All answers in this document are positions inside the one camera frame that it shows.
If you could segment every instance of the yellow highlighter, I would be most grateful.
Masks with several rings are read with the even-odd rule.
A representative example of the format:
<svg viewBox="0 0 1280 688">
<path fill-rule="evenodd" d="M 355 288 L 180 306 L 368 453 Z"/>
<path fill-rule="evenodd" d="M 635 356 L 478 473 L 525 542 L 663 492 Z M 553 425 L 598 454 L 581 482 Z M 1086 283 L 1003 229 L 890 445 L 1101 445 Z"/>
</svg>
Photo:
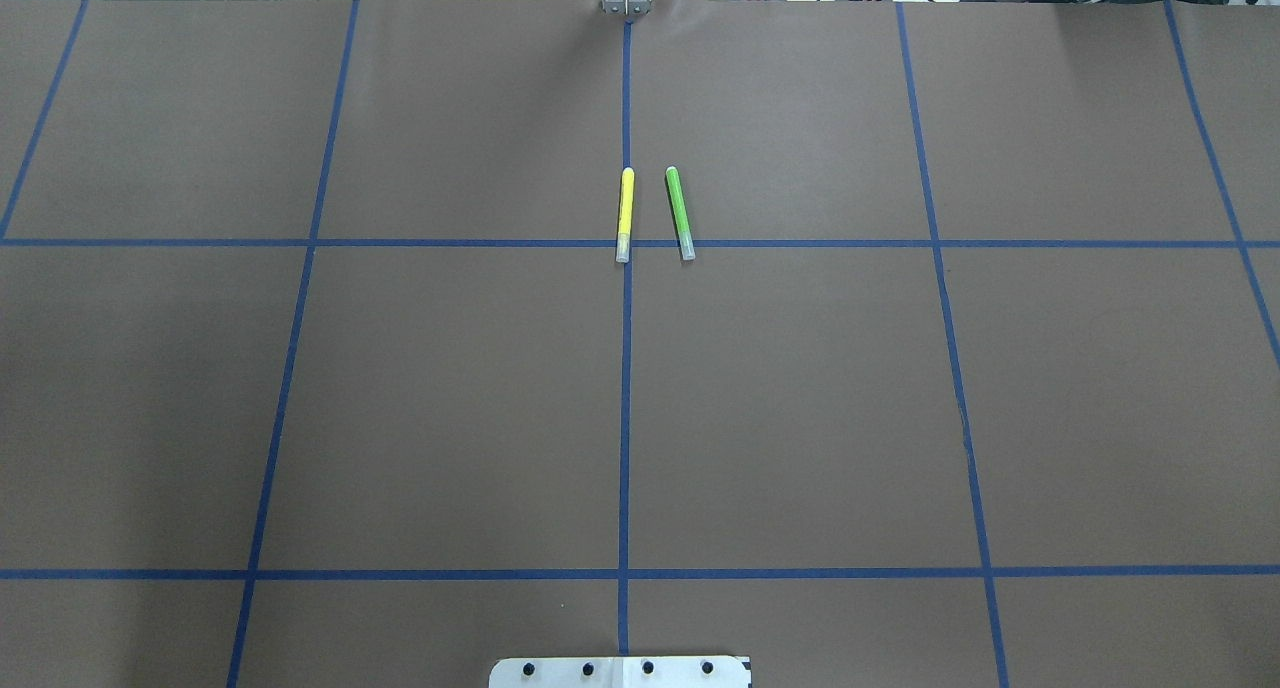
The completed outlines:
<svg viewBox="0 0 1280 688">
<path fill-rule="evenodd" d="M 618 199 L 618 252 L 614 260 L 631 260 L 631 203 L 635 201 L 636 173 L 628 165 L 622 169 L 622 196 Z"/>
</svg>

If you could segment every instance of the grid line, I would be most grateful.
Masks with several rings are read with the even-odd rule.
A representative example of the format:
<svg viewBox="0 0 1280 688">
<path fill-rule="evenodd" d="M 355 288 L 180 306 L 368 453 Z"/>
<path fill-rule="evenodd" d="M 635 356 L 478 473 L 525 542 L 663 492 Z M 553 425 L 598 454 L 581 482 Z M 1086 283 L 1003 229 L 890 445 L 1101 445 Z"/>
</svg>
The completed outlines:
<svg viewBox="0 0 1280 688">
<path fill-rule="evenodd" d="M 936 581 L 979 579 L 982 567 L 901 567 L 901 568 L 631 568 L 628 581 Z M 1139 565 L 1009 565 L 992 567 L 989 573 L 1011 578 L 1176 578 L 1277 575 L 1280 564 L 1139 564 Z M 0 569 L 0 581 L 243 581 L 243 569 L 104 569 L 44 568 Z M 612 568 L 550 569 L 268 569 L 259 570 L 259 582 L 460 582 L 460 581 L 608 581 Z"/>
<path fill-rule="evenodd" d="M 84 13 L 88 10 L 88 0 L 82 0 L 79 9 L 76 10 L 76 19 L 72 22 L 72 29 L 67 36 L 67 43 L 63 46 L 63 55 L 58 59 L 58 68 L 54 69 L 54 78 L 49 82 L 49 92 L 45 95 L 45 104 L 40 106 L 40 115 L 36 118 L 36 127 L 31 129 L 31 139 L 27 141 L 27 151 L 22 155 L 22 164 L 18 165 L 18 176 L 13 179 L 13 188 L 9 189 L 9 201 L 5 203 L 4 215 L 0 217 L 0 238 L 9 231 L 9 223 L 13 220 L 13 211 L 18 208 L 18 196 L 22 194 L 22 185 L 27 182 L 27 170 L 31 168 L 31 161 L 36 156 L 36 147 L 40 145 L 41 133 L 45 133 L 45 121 L 49 120 L 49 111 L 54 107 L 54 97 L 58 95 L 58 87 L 63 83 L 63 73 L 67 72 L 67 64 L 72 59 L 72 49 L 76 47 L 76 38 L 79 36 L 79 29 L 84 23 Z"/>
<path fill-rule="evenodd" d="M 1210 168 L 1213 169 L 1213 182 L 1217 183 L 1217 193 L 1222 199 L 1222 210 L 1226 211 L 1226 220 L 1231 224 L 1231 233 L 1235 237 L 1235 247 L 1240 251 L 1240 263 L 1244 263 L 1244 275 L 1249 279 L 1249 288 L 1253 292 L 1253 301 L 1258 304 L 1258 316 L 1262 318 L 1262 329 L 1271 343 L 1271 356 L 1275 357 L 1280 368 L 1280 338 L 1276 338 L 1275 324 L 1271 324 L 1271 311 L 1267 311 L 1266 297 L 1262 295 L 1262 286 L 1258 283 L 1258 274 L 1253 270 L 1253 260 L 1249 258 L 1249 247 L 1244 242 L 1244 231 L 1240 229 L 1240 219 L 1235 215 L 1235 205 L 1231 202 L 1231 192 L 1226 188 L 1226 178 L 1222 176 L 1221 164 L 1217 161 L 1217 151 L 1213 150 L 1213 141 L 1208 136 L 1208 127 L 1204 124 L 1204 115 L 1199 109 L 1199 100 L 1196 97 L 1196 84 L 1192 82 L 1192 72 L 1187 65 L 1187 54 L 1183 51 L 1183 38 L 1178 32 L 1178 19 L 1174 17 L 1174 4 L 1165 0 L 1165 19 L 1169 22 L 1169 36 L 1174 41 L 1174 52 L 1178 54 L 1178 69 L 1183 74 L 1183 87 L 1187 90 L 1187 102 L 1190 105 L 1192 116 L 1196 119 L 1196 128 L 1199 132 L 1201 142 L 1204 145 L 1204 153 L 1208 156 Z"/>
<path fill-rule="evenodd" d="M 631 165 L 631 20 L 622 24 L 622 168 Z M 631 261 L 622 263 L 622 386 L 618 436 L 618 655 L 631 651 Z"/>
<path fill-rule="evenodd" d="M 1053 238 L 698 238 L 700 249 L 1239 249 L 1239 240 L 1053 240 Z M 9 247 L 475 247 L 475 249 L 612 249 L 614 238 L 0 238 Z M 1280 240 L 1244 240 L 1248 249 L 1280 249 Z M 639 238 L 632 249 L 675 249 L 676 240 Z"/>
<path fill-rule="evenodd" d="M 316 189 L 315 208 L 310 234 L 306 238 L 5 238 L 17 202 L 23 187 L 29 164 L 36 155 L 37 145 L 50 114 L 63 74 L 69 63 L 73 46 L 86 15 L 88 1 L 83 0 L 76 14 L 61 58 L 54 73 L 50 88 L 41 107 L 41 114 L 27 145 L 22 165 L 9 193 L 3 217 L 0 217 L 0 246 L 9 247 L 306 247 L 300 279 L 294 317 L 291 329 L 289 345 L 285 356 L 280 395 L 278 398 L 275 423 L 270 441 L 266 468 L 264 471 L 259 512 L 246 569 L 0 569 L 0 581 L 224 581 L 244 582 L 241 615 L 237 623 L 236 645 L 232 665 L 228 670 L 228 685 L 234 687 L 246 642 L 253 587 L 256 582 L 458 582 L 458 581 L 609 581 L 618 586 L 618 647 L 621 655 L 628 650 L 628 582 L 630 581 L 859 581 L 859 579 L 983 579 L 987 592 L 988 619 L 991 622 L 993 650 L 996 652 L 997 674 L 1004 688 L 1009 685 L 1007 666 L 1004 655 L 1004 642 L 1000 628 L 998 606 L 996 601 L 995 579 L 1036 579 L 1036 578 L 1097 578 L 1097 577 L 1236 577 L 1236 575 L 1280 575 L 1280 564 L 1162 564 L 1162 565 L 1079 565 L 1079 567 L 993 567 L 989 556 L 986 524 L 982 510 L 980 487 L 978 482 L 977 460 L 973 450 L 973 437 L 969 425 L 968 407 L 964 396 L 964 381 L 956 348 L 955 327 L 951 318 L 950 295 L 947 293 L 942 249 L 1238 249 L 1249 284 L 1257 301 L 1257 308 L 1267 332 L 1276 363 L 1280 364 L 1280 341 L 1268 313 L 1261 284 L 1253 270 L 1249 249 L 1280 249 L 1280 240 L 1245 240 L 1212 139 L 1201 113 L 1196 90 L 1192 82 L 1181 38 L 1171 4 L 1165 1 L 1165 14 L 1178 56 L 1188 101 L 1198 132 L 1208 155 L 1215 180 L 1219 187 L 1222 206 L 1226 211 L 1234 240 L 946 240 L 938 234 L 932 184 L 924 147 L 922 120 L 919 114 L 915 79 L 911 68 L 906 19 L 901 5 L 896 6 L 899 35 L 901 41 L 904 70 L 906 74 L 913 129 L 915 133 L 916 159 L 920 169 L 920 182 L 924 205 L 929 223 L 928 240 L 916 238 L 849 238 L 849 240 L 806 240 L 806 238 L 783 238 L 782 240 L 736 240 L 736 238 L 704 238 L 696 240 L 699 247 L 724 247 L 724 249 L 931 249 L 937 274 L 942 318 L 947 334 L 947 348 L 951 359 L 952 382 L 956 393 L 957 410 L 961 418 L 965 451 L 968 457 L 970 497 L 978 533 L 979 567 L 904 567 L 904 568 L 750 568 L 750 569 L 632 569 L 628 556 L 630 529 L 630 375 L 631 375 L 631 318 L 632 281 L 631 263 L 623 265 L 623 309 L 622 309 L 622 381 L 621 381 L 621 435 L 620 435 L 620 506 L 618 506 L 618 568 L 617 569 L 512 569 L 512 570 L 431 570 L 431 569 L 273 569 L 260 570 L 262 537 L 270 501 L 271 483 L 283 435 L 284 413 L 288 404 L 289 384 L 297 354 L 306 297 L 310 286 L 315 251 L 319 247 L 518 247 L 518 249 L 603 249 L 613 247 L 608 240 L 520 240 L 520 238 L 320 238 L 324 197 L 333 159 L 333 147 L 338 132 L 338 119 L 342 106 L 343 87 L 356 29 L 358 0 L 352 1 L 348 18 L 346 43 L 330 114 L 329 136 L 326 139 L 320 179 Z M 630 164 L 630 97 L 631 97 L 631 32 L 632 23 L 623 24 L 623 65 L 622 65 L 622 164 Z M 635 240 L 635 249 L 675 249 L 676 240 Z"/>
<path fill-rule="evenodd" d="M 343 90 L 347 83 L 347 68 L 351 63 L 351 46 L 356 36 L 356 19 L 360 15 L 360 0 L 351 1 L 347 17 L 347 37 L 342 49 L 342 61 L 338 66 L 338 86 L 334 88 L 333 110 L 329 114 L 329 133 L 325 138 L 324 159 L 320 162 L 320 178 L 316 184 L 315 208 L 311 211 L 310 240 L 320 234 L 320 219 L 324 215 L 325 191 L 329 183 L 329 165 L 333 161 L 333 145 L 338 138 L 338 118 L 342 115 Z M 275 465 L 280 455 L 280 439 L 284 434 L 284 413 L 289 405 L 289 387 L 293 384 L 293 364 L 298 356 L 298 338 L 302 332 L 302 317 L 306 313 L 307 293 L 311 286 L 311 269 L 315 265 L 316 246 L 307 246 L 302 261 L 302 278 L 298 281 L 298 297 L 293 308 L 293 324 L 289 327 L 289 347 L 284 354 L 284 373 L 280 379 L 280 395 L 275 407 L 275 423 L 271 427 L 271 442 L 266 454 L 266 468 L 262 473 L 262 491 L 257 504 L 257 518 L 253 524 L 253 542 L 250 547 L 247 575 L 241 597 L 239 618 L 236 622 L 236 641 L 232 645 L 230 665 L 227 669 L 227 688 L 236 688 L 239 680 L 241 660 L 244 655 L 244 638 L 248 634 L 250 614 L 253 610 L 253 590 L 257 582 L 259 560 L 262 555 L 262 537 L 266 533 L 266 514 L 271 504 L 271 486 L 275 480 Z"/>
<path fill-rule="evenodd" d="M 960 430 L 964 439 L 965 460 L 969 473 L 969 500 L 973 505 L 973 524 L 978 533 L 978 556 L 982 561 L 982 583 L 987 592 L 987 622 L 991 624 L 991 643 L 996 659 L 996 678 L 1001 688 L 1009 688 L 1009 666 L 1005 659 L 1005 638 L 1000 625 L 1000 604 L 996 598 L 996 578 L 991 570 L 991 546 L 987 541 L 987 519 L 982 506 L 982 487 L 978 480 L 978 459 L 973 450 L 973 430 L 969 425 L 969 405 L 964 395 L 964 372 L 960 370 L 960 350 L 956 347 L 955 322 L 951 318 L 951 295 L 947 293 L 946 267 L 942 261 L 942 242 L 938 237 L 937 210 L 933 206 L 933 183 L 929 179 L 929 160 L 924 150 L 924 128 L 920 124 L 920 101 L 915 92 L 915 72 L 911 69 L 911 45 L 906 31 L 902 4 L 893 4 L 897 13 L 897 36 L 902 47 L 902 70 L 906 74 L 906 95 L 911 109 L 911 128 L 915 133 L 915 156 L 920 168 L 920 191 L 924 196 L 924 214 L 929 223 L 929 240 L 933 247 L 933 272 L 938 283 L 938 302 L 942 325 L 947 338 L 947 357 L 951 363 L 951 386 L 960 410 Z"/>
</svg>

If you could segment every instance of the table surface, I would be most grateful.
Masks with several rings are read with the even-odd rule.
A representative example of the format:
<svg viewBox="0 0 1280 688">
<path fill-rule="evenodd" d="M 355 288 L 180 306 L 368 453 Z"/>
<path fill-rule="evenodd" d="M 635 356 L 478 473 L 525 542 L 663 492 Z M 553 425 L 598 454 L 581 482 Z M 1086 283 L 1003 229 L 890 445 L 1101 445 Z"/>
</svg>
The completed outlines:
<svg viewBox="0 0 1280 688">
<path fill-rule="evenodd" d="M 1276 684 L 1276 28 L 6 4 L 0 685 Z"/>
</svg>

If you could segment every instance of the blue tape line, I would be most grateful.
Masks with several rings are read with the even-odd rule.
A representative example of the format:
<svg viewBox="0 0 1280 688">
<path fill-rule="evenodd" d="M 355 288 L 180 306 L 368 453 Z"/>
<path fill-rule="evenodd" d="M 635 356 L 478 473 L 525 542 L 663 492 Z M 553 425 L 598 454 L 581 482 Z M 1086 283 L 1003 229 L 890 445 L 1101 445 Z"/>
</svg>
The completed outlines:
<svg viewBox="0 0 1280 688">
<path fill-rule="evenodd" d="M 342 97 L 347 83 L 347 66 L 351 61 L 351 46 L 356 36 L 356 18 L 360 15 L 360 0 L 351 1 L 347 17 L 347 37 L 342 49 L 342 64 L 338 68 L 338 86 L 334 88 L 333 110 L 329 115 L 329 136 L 325 138 L 324 160 L 320 165 L 320 179 L 316 184 L 315 210 L 311 215 L 311 246 L 302 261 L 302 278 L 298 281 L 298 297 L 293 308 L 293 324 L 289 327 L 289 345 L 284 354 L 284 375 L 280 379 L 280 395 L 275 405 L 275 423 L 271 427 L 271 442 L 266 455 L 266 468 L 262 473 L 262 491 L 257 503 L 257 518 L 253 523 L 253 542 L 250 546 L 248 574 L 244 579 L 244 592 L 241 597 L 239 619 L 236 623 L 236 642 L 232 646 L 230 665 L 227 669 L 227 688 L 236 688 L 239 680 L 241 660 L 244 652 L 244 638 L 248 634 L 250 614 L 253 609 L 253 584 L 259 560 L 262 555 L 262 536 L 266 532 L 266 515 L 271 504 L 271 486 L 275 480 L 275 465 L 280 454 L 280 437 L 284 434 L 284 413 L 289 405 L 289 387 L 293 382 L 293 364 L 298 356 L 298 338 L 302 332 L 302 317 L 306 313 L 307 292 L 311 288 L 311 269 L 315 265 L 316 246 L 320 233 L 320 219 L 324 215 L 324 197 L 329 182 L 329 166 L 333 160 L 333 145 L 338 137 L 338 119 L 342 114 Z"/>
<path fill-rule="evenodd" d="M 622 168 L 631 165 L 631 20 L 622 24 Z"/>
<path fill-rule="evenodd" d="M 700 249 L 932 249 L 928 238 L 699 238 Z M 1238 249 L 1234 240 L 1029 240 L 942 238 L 945 249 Z M 676 240 L 632 240 L 636 249 L 672 249 Z M 12 247 L 488 247 L 488 249 L 612 249 L 613 238 L 0 238 Z M 1276 249 L 1280 240 L 1245 240 Z"/>
<path fill-rule="evenodd" d="M 969 405 L 964 395 L 964 375 L 960 370 L 960 352 L 956 348 L 955 322 L 951 316 L 951 295 L 947 293 L 946 267 L 942 263 L 942 243 L 938 237 L 938 219 L 933 205 L 933 183 L 929 179 L 929 161 L 924 151 L 924 129 L 920 123 L 920 104 L 915 92 L 915 73 L 911 68 L 911 47 L 906 32 L 902 4 L 897 10 L 897 32 L 902 47 L 902 70 L 906 74 L 906 95 L 911 109 L 911 128 L 915 133 L 915 159 L 920 168 L 920 188 L 924 193 L 924 211 L 933 240 L 933 272 L 937 275 L 938 301 L 942 306 L 942 325 L 946 327 L 947 356 L 951 359 L 951 384 L 956 407 L 960 409 L 960 428 L 964 436 L 965 459 L 969 465 L 969 497 L 973 504 L 973 523 L 978 533 L 978 552 L 982 559 L 983 587 L 987 592 L 987 619 L 991 624 L 991 643 L 996 659 L 996 676 L 1001 688 L 1009 688 L 1009 666 L 1005 660 L 1005 638 L 1000 625 L 1000 605 L 996 600 L 996 579 L 991 574 L 991 547 L 987 541 L 987 519 L 982 506 L 982 489 L 978 483 L 978 460 L 973 451 L 973 430 L 969 425 Z"/>
<path fill-rule="evenodd" d="M 988 238 L 941 238 L 945 249 L 1234 249 L 1230 240 L 988 240 Z"/>
<path fill-rule="evenodd" d="M 1280 565 L 1024 565 L 995 568 L 997 578 L 1088 578 L 1175 575 L 1280 575 Z"/>
<path fill-rule="evenodd" d="M 1213 150 L 1213 141 L 1208 136 L 1208 127 L 1204 124 L 1204 115 L 1199 109 L 1199 100 L 1196 97 L 1196 86 L 1192 83 L 1192 72 L 1187 66 L 1187 54 L 1183 51 L 1183 38 L 1178 32 L 1178 20 L 1174 18 L 1174 4 L 1165 1 L 1165 19 L 1169 22 L 1169 35 L 1174 40 L 1174 52 L 1178 54 L 1178 69 L 1183 73 L 1183 87 L 1187 88 L 1187 102 L 1192 107 L 1192 116 L 1196 118 L 1196 128 L 1199 129 L 1204 152 L 1208 155 L 1208 164 L 1213 169 L 1213 182 L 1217 183 L 1217 193 L 1222 199 L 1222 208 L 1226 210 L 1226 220 L 1231 224 L 1231 233 L 1235 237 L 1235 246 L 1240 251 L 1240 261 L 1244 263 L 1244 274 L 1248 275 L 1249 288 L 1253 292 L 1253 301 L 1258 306 L 1258 316 L 1262 318 L 1262 329 L 1267 332 L 1267 341 L 1271 343 L 1271 356 L 1275 357 L 1280 368 L 1280 338 L 1276 338 L 1275 324 L 1271 322 L 1271 311 L 1267 309 L 1266 297 L 1262 295 L 1262 286 L 1258 275 L 1253 270 L 1253 260 L 1249 258 L 1249 247 L 1244 242 L 1244 231 L 1240 229 L 1240 220 L 1235 215 L 1235 205 L 1231 202 L 1231 193 L 1226 191 L 1226 178 L 1222 176 L 1222 168 L 1217 160 L 1217 151 Z"/>
<path fill-rule="evenodd" d="M 259 570 L 260 581 L 617 581 L 618 572 L 600 569 L 534 570 Z"/>
<path fill-rule="evenodd" d="M 622 265 L 622 396 L 618 437 L 618 655 L 627 655 L 631 568 L 631 295 L 632 265 Z"/>
<path fill-rule="evenodd" d="M 631 20 L 622 24 L 622 168 L 631 165 Z M 622 384 L 618 398 L 618 655 L 631 650 L 631 293 L 635 258 L 622 265 Z"/>
<path fill-rule="evenodd" d="M 307 238 L 4 238 L 0 246 L 13 247 L 306 247 Z"/>
<path fill-rule="evenodd" d="M 0 581 L 243 581 L 247 570 L 154 568 L 13 568 L 0 569 Z"/>
<path fill-rule="evenodd" d="M 628 581 L 924 581 L 987 575 L 978 567 L 925 568 L 632 568 Z M 1280 575 L 1280 564 L 1010 565 L 993 567 L 995 578 L 1092 578 L 1179 575 Z M 0 569 L 0 581 L 243 581 L 248 570 L 219 569 Z M 485 582 L 617 581 L 612 568 L 552 569 L 270 569 L 255 582 Z"/>
<path fill-rule="evenodd" d="M 316 246 L 334 247 L 481 247 L 481 249 L 612 249 L 608 238 L 320 238 Z"/>
<path fill-rule="evenodd" d="M 982 578 L 980 568 L 635 568 L 632 581 L 841 581 Z"/>
<path fill-rule="evenodd" d="M 36 128 L 32 128 L 31 139 L 27 141 L 27 152 L 22 155 L 22 164 L 18 168 L 18 176 L 13 179 L 13 188 L 9 191 L 9 202 L 4 206 L 4 215 L 0 217 L 0 238 L 9 231 L 9 223 L 13 220 L 13 211 L 18 208 L 18 196 L 22 194 L 22 185 L 27 183 L 27 170 L 31 169 L 31 160 L 36 156 L 36 146 L 40 145 L 41 133 L 45 133 L 45 121 L 49 120 L 49 111 L 54 107 L 54 96 L 63 82 L 63 73 L 72 59 L 72 49 L 79 36 L 79 28 L 84 23 L 84 12 L 88 10 L 88 0 L 82 0 L 76 20 L 72 22 L 72 31 L 67 36 L 67 45 L 63 46 L 63 56 L 58 59 L 58 68 L 54 69 L 54 79 L 49 82 L 49 92 L 45 95 L 45 105 L 40 106 L 40 116 L 36 118 Z"/>
</svg>

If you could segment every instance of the green highlighter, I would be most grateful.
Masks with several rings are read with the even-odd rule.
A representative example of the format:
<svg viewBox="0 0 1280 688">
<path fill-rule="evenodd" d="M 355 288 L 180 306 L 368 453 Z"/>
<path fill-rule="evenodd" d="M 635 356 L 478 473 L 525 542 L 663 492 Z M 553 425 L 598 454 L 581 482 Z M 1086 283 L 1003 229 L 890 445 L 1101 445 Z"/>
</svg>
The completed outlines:
<svg viewBox="0 0 1280 688">
<path fill-rule="evenodd" d="M 694 260 L 694 237 L 689 231 L 689 214 L 685 211 L 685 191 L 680 187 L 680 170 L 667 168 L 667 193 L 671 196 L 671 212 L 676 217 L 676 237 L 680 240 L 680 258 Z"/>
</svg>

